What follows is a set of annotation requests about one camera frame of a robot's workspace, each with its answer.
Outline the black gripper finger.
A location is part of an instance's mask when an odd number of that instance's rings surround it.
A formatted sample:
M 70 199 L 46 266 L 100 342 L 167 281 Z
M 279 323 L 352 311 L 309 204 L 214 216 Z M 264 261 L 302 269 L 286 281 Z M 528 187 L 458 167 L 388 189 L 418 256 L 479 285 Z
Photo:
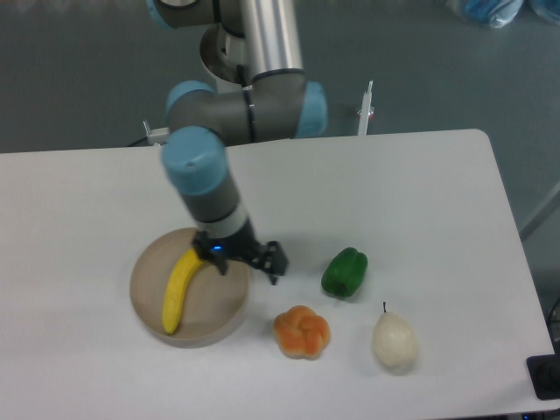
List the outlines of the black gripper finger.
M 211 238 L 207 231 L 197 231 L 192 238 L 192 247 L 200 260 L 213 265 L 220 273 L 225 276 L 228 272 L 228 259 L 224 254 L 222 245 Z
M 263 272 L 270 283 L 276 285 L 278 278 L 285 275 L 289 260 L 278 241 L 269 241 L 266 244 L 256 244 L 248 264 Z

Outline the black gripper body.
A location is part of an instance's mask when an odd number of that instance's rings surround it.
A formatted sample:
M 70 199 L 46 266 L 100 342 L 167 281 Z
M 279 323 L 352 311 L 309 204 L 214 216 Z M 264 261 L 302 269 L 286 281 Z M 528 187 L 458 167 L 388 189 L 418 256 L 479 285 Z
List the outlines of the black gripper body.
M 211 238 L 222 245 L 227 259 L 248 261 L 256 244 L 260 243 L 256 239 L 250 219 L 246 219 L 239 227 L 234 228 L 232 234 L 226 236 L 222 234 L 220 236 L 212 236 L 208 228 L 201 229 L 200 231 L 207 231 Z

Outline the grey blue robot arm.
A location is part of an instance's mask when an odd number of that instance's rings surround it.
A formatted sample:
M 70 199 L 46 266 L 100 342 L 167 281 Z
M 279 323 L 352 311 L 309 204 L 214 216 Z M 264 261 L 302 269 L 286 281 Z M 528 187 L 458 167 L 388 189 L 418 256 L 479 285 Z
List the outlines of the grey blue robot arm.
M 162 162 L 197 224 L 192 245 L 198 257 L 220 273 L 229 261 L 243 262 L 275 282 L 287 269 L 287 256 L 278 242 L 256 239 L 226 148 L 315 137 L 327 125 L 325 91 L 303 68 L 293 3 L 150 1 L 148 10 L 164 26 L 207 25 L 213 35 L 227 33 L 245 48 L 239 59 L 220 57 L 234 70 L 239 90 L 219 93 L 189 80 L 170 91 Z

